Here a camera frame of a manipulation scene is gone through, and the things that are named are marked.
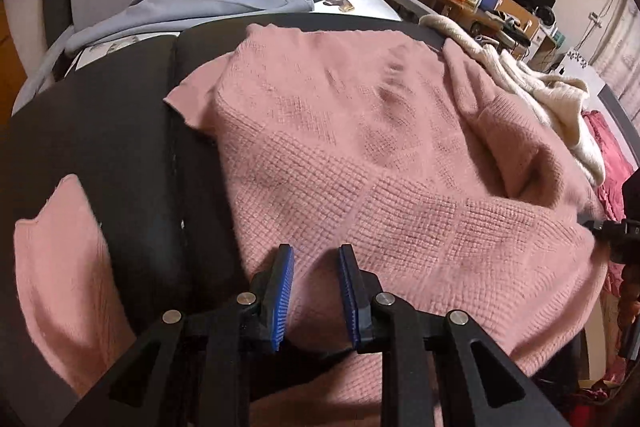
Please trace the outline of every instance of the pink sweater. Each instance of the pink sweater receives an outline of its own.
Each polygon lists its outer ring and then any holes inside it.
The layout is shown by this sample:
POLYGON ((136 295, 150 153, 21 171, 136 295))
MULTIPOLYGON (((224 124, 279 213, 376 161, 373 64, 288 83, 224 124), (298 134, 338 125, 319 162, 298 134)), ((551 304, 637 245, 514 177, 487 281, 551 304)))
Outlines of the pink sweater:
MULTIPOLYGON (((468 311, 529 374, 582 328, 608 252, 576 215, 597 199, 517 97, 452 41, 436 52, 392 31, 248 33, 167 102, 218 142, 247 273, 292 245, 293 342, 347 343, 327 255, 340 243, 417 309, 468 311)), ((379 360, 363 355, 254 403, 252 422, 375 425, 379 400, 379 360)))

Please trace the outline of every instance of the curtain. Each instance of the curtain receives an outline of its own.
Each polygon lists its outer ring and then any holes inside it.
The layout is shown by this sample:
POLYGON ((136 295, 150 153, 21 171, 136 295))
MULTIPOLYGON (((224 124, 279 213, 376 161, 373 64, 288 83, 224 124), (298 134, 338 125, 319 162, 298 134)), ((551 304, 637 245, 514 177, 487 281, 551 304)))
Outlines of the curtain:
POLYGON ((640 132, 640 12, 634 0, 620 0, 591 65, 640 132))

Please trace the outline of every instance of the desk clutter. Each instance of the desk clutter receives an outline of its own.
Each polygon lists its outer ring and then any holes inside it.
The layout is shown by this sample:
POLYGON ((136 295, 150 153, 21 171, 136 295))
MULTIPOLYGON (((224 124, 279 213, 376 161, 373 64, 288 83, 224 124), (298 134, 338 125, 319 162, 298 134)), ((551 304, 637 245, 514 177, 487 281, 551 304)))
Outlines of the desk clutter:
POLYGON ((532 70, 546 71, 564 43, 553 12, 555 0, 419 0, 472 37, 497 42, 532 70))

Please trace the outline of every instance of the silver screw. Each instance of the silver screw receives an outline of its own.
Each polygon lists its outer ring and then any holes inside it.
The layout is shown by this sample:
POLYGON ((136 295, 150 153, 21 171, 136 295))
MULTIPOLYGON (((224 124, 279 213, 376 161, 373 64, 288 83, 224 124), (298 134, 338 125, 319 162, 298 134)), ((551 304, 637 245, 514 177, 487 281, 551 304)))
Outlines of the silver screw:
POLYGON ((175 324, 176 322, 180 322, 182 318, 182 314, 178 310, 169 310, 162 314, 162 321, 165 324, 175 324))
POLYGON ((449 320, 454 324, 457 324, 459 326, 464 326, 466 323, 469 322, 469 315, 467 315, 465 312, 461 310, 455 310, 450 313, 449 320))
POLYGON ((383 306, 391 306, 391 304, 396 302, 396 298, 391 293, 382 292, 376 295, 376 301, 383 306))
POLYGON ((238 304, 248 306, 249 304, 253 304, 255 302, 255 295, 251 292, 242 292, 238 297, 236 297, 236 301, 238 302, 238 304))

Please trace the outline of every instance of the wooden desk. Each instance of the wooden desk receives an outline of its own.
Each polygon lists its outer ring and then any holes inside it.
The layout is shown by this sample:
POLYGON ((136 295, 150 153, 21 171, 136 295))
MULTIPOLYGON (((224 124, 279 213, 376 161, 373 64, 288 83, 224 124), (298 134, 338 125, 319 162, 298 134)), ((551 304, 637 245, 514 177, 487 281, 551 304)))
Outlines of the wooden desk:
POLYGON ((479 22, 489 29, 499 32, 503 24, 489 17, 485 12, 474 10, 471 6, 458 0, 418 0, 437 13, 446 15, 468 30, 474 22, 479 22))

